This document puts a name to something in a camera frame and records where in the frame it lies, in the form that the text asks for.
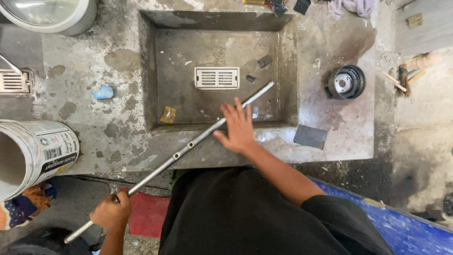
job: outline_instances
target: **blue surface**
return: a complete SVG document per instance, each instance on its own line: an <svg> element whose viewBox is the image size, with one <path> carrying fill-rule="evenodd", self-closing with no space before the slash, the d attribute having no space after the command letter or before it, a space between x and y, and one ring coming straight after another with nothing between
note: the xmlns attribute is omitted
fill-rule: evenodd
<svg viewBox="0 0 453 255"><path fill-rule="evenodd" d="M453 231L386 206L380 208L364 197L312 179L326 194L351 200L368 215L393 251L399 254L453 254Z"/></svg>
<svg viewBox="0 0 453 255"><path fill-rule="evenodd" d="M102 86L100 91L93 92L96 99L109 99L113 97L113 89L109 85Z"/></svg>

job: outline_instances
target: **red mat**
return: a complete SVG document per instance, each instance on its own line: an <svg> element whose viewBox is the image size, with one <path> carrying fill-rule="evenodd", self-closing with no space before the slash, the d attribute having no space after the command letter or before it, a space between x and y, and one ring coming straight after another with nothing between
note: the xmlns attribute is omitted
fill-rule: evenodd
<svg viewBox="0 0 453 255"><path fill-rule="evenodd" d="M132 214L129 219L129 233L160 239L169 203L170 197L137 192L130 198Z"/></svg>

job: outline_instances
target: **fingers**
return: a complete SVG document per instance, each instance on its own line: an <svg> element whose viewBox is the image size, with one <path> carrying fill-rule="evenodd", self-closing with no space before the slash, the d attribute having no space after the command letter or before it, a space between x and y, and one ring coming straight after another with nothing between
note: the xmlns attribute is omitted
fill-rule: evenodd
<svg viewBox="0 0 453 255"><path fill-rule="evenodd" d="M127 192L126 191L119 190L117 196L120 199L120 204L122 206L129 204L129 197L127 196Z"/></svg>
<svg viewBox="0 0 453 255"><path fill-rule="evenodd" d="M252 106L250 106L249 104L246 105L246 111L247 111L247 122L252 124L253 120L252 120Z"/></svg>
<svg viewBox="0 0 453 255"><path fill-rule="evenodd" d="M228 137L224 133L216 130L214 131L213 135L220 141L220 143L222 143L222 145L225 148L228 149L230 141L228 140Z"/></svg>
<svg viewBox="0 0 453 255"><path fill-rule="evenodd" d="M237 110L234 109L234 107L232 105L230 105L229 103L225 103L225 107L228 110L228 112L230 113L233 121L236 121L239 118L239 115L237 114Z"/></svg>
<svg viewBox="0 0 453 255"><path fill-rule="evenodd" d="M114 199L114 198L115 198L115 194L108 195L108 196L104 199L104 201L102 201L101 203L99 203L99 205L102 204L102 203L113 203L113 199Z"/></svg>
<svg viewBox="0 0 453 255"><path fill-rule="evenodd" d="M232 119L231 119L231 114L230 114L230 112L228 111L228 109L225 107L224 104L220 106L220 110L222 111L223 116L224 116L225 119L226 119L226 122L231 122L231 120L232 120Z"/></svg>
<svg viewBox="0 0 453 255"><path fill-rule="evenodd" d="M234 102L236 103L236 111L237 111L237 115L238 115L239 119L244 121L246 118L244 116L244 110L242 109L242 104L239 101L239 98L235 97Z"/></svg>

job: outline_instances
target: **metal rod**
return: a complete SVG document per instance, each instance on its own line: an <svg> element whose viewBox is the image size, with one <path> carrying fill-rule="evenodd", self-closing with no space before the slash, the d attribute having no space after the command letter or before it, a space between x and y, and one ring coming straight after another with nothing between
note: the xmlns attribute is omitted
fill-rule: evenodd
<svg viewBox="0 0 453 255"><path fill-rule="evenodd" d="M262 94L264 94L266 91L268 91L272 86L274 86L274 82L273 81L269 81L264 87L260 88L257 92L255 92L253 95L251 95L249 98L247 98L244 102L242 102L242 108L244 108L246 105L248 105L248 104L252 103L253 101L255 101ZM150 182L156 176L158 176L160 173L165 171L169 166L171 166L178 159L180 159L182 156L184 156L184 154L186 154L193 147L195 147L197 144L199 144L201 141L203 141L212 132L214 132L215 130L219 129L223 124L225 124L225 122L226 122L225 118L222 118L222 119L218 120L216 123L214 123L208 129L206 129L204 132L202 132L197 137L195 137L193 140L191 140L188 144L186 144L179 151L177 151L175 154L173 154L169 159L167 159L156 170L154 170L147 177L145 177L143 180L141 180L140 182L135 184L132 188L130 188L128 190L128 192L127 192L127 196L131 197L133 194L135 194L140 188L144 187L148 182ZM85 223L82 227L80 227L79 229L77 229L76 231L74 231L73 233L68 235L64 239L64 242L66 244L71 243L76 238L78 238L83 232L85 232L88 228L90 228L93 224L94 223L92 221L89 221L89 222Z"/></svg>
<svg viewBox="0 0 453 255"><path fill-rule="evenodd" d="M17 75L22 75L22 71L17 67L15 66L13 63L11 63L10 61L8 61L2 54L0 54L0 59L2 59L3 61L5 61L8 66L17 74Z"/></svg>

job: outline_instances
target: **concrete countertop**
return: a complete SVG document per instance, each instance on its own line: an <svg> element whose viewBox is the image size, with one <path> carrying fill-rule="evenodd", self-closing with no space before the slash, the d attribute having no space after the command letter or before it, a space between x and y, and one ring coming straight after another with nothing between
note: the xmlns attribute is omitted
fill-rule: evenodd
<svg viewBox="0 0 453 255"><path fill-rule="evenodd" d="M100 0L94 26L79 36L42 35L46 93L37 119L70 126L81 141L77 163L63 174L151 170L199 131L148 131L140 67L140 10L270 13L241 0ZM297 19L299 123L328 130L324 150L292 142L296 128L257 128L256 137L288 163L367 159L373 157L376 22L344 10L336 21L327 4L312 4ZM378 5L373 11L378 13ZM110 61L111 53L120 57ZM322 81L340 65L357 64L366 74L363 95L328 101ZM115 97L96 100L92 91L109 84ZM247 164L209 137L172 168L225 167Z"/></svg>

